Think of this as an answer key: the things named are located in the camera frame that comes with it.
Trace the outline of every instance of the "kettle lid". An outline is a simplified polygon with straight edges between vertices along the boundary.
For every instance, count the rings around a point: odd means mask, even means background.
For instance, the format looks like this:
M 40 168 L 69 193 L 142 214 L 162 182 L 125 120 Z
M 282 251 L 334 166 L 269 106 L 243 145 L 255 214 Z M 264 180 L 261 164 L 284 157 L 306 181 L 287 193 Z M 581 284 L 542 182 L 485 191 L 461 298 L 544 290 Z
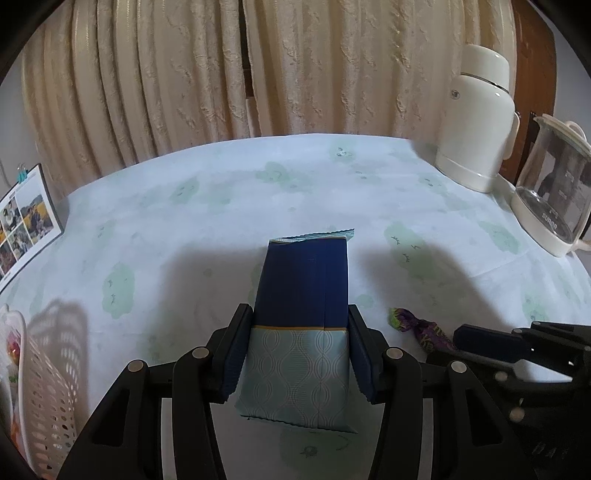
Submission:
M 589 145 L 585 137 L 582 137 L 575 130 L 568 126 L 568 124 L 571 122 L 561 122 L 557 118 L 548 115 L 547 113 L 542 113 L 542 116 L 537 116 L 534 118 L 534 120 L 540 125 L 543 124 L 552 128 L 558 133 L 559 137 L 568 142 L 579 153 L 584 154 L 587 157 L 591 157 L 591 145 Z
M 464 45 L 461 72 L 494 83 L 504 90 L 509 89 L 509 62 L 489 48 Z

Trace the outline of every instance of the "electric kettle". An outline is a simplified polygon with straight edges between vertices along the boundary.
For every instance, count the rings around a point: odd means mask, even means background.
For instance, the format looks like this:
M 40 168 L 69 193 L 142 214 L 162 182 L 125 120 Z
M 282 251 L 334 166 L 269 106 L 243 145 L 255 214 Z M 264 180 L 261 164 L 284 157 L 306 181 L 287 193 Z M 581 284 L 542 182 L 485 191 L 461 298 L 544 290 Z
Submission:
M 580 239 L 591 212 L 591 145 L 581 127 L 550 115 L 540 125 L 511 198 L 521 226 L 544 249 L 562 257 L 591 251 Z
M 511 156 L 519 128 L 509 95 L 509 62 L 480 45 L 464 45 L 461 74 L 452 79 L 435 166 L 477 192 L 489 192 Z

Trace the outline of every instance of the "binder clip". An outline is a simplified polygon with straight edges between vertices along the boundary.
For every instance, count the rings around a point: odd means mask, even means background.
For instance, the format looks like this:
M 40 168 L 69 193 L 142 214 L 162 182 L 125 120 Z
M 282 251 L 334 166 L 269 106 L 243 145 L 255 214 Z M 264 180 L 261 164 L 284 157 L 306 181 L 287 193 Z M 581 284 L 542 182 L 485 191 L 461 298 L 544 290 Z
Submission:
M 24 163 L 21 163 L 18 166 L 17 172 L 18 172 L 18 174 L 17 174 L 17 182 L 18 183 L 24 182 L 27 179 L 27 174 L 28 174 L 28 171 L 25 168 L 25 164 Z

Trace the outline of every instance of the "photo collage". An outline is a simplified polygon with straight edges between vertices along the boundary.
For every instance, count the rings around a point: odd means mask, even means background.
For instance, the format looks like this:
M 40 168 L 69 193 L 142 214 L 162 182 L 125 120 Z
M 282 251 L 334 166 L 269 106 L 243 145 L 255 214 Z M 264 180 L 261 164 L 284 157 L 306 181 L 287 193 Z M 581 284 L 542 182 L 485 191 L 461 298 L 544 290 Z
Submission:
M 0 207 L 0 279 L 54 228 L 41 188 L 27 181 Z

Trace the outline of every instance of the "gold stripe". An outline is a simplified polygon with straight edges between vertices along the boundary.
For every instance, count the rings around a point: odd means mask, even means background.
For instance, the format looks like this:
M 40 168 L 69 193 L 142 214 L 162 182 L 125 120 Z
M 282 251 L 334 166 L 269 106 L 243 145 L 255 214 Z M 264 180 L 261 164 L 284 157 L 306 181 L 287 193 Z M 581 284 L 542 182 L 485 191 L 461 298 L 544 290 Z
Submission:
M 345 327 L 271 327 L 268 325 L 253 325 L 253 328 L 262 328 L 265 330 L 326 330 L 326 331 L 338 331 L 346 330 Z

